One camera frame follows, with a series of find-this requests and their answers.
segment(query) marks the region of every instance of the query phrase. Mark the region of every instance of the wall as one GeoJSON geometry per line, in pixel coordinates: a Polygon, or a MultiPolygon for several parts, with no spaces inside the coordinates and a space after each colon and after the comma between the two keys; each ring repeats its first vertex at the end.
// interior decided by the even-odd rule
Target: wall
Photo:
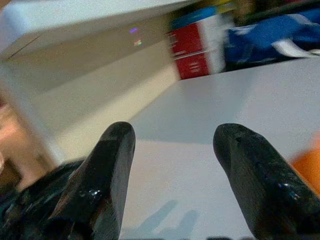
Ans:
{"type": "Polygon", "coordinates": [[[14,79],[10,84],[19,88],[13,94],[24,95],[21,102],[32,109],[26,119],[37,123],[32,130],[41,132],[43,125],[62,150],[56,163],[87,155],[107,126],[128,121],[178,80],[165,37],[171,18],[112,29],[4,64],[6,81],[14,79]]]}

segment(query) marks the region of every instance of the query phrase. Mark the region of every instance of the white tabletop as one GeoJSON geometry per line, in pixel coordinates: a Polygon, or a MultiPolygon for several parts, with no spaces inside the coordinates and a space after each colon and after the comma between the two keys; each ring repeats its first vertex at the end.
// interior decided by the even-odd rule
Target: white tabletop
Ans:
{"type": "Polygon", "coordinates": [[[289,160],[320,127],[319,66],[301,59],[183,80],[132,119],[121,238],[252,237],[214,155],[214,131],[243,124],[289,160]]]}

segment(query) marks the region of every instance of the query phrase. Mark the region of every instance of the white table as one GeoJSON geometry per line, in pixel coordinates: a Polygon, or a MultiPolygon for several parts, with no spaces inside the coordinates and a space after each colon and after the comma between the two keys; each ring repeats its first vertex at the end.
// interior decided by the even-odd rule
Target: white table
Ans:
{"type": "Polygon", "coordinates": [[[137,143],[122,239],[252,237],[212,147],[216,127],[240,123],[286,158],[320,128],[320,59],[177,82],[131,123],[137,143]]]}

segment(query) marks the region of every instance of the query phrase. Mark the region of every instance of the orange object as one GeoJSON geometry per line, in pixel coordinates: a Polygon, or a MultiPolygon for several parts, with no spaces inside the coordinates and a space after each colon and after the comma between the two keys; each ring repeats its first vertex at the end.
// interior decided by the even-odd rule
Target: orange object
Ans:
{"type": "Polygon", "coordinates": [[[292,166],[320,196],[320,133],[317,133],[312,142],[312,148],[298,155],[292,166]]]}

